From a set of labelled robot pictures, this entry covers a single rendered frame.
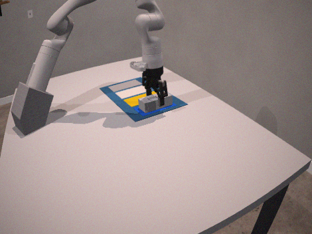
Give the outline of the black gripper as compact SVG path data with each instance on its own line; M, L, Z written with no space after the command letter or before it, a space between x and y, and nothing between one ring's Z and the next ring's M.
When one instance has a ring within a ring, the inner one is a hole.
M146 96L152 95L152 91L151 91L151 88L152 88L158 95L159 107L162 107L165 105L164 97L168 96L167 82L166 80L161 80L162 74L163 74L163 66L160 68L154 68L154 69L146 68L146 71L143 71L142 73L142 85L146 89ZM152 76L152 77L147 77L147 76Z

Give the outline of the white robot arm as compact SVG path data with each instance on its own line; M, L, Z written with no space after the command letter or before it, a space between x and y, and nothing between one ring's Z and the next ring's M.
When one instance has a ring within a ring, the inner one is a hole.
M96 0L68 0L48 20L47 29L57 34L52 40L44 40L36 61L33 63L26 85L46 92L48 82L61 49L65 45L74 26L74 20L68 15L75 9ZM135 26L142 45L142 61L131 61L130 68L143 72L163 66L161 39L149 37L148 31L161 30L165 18L155 0L135 0L137 8L149 13L140 14L135 19Z

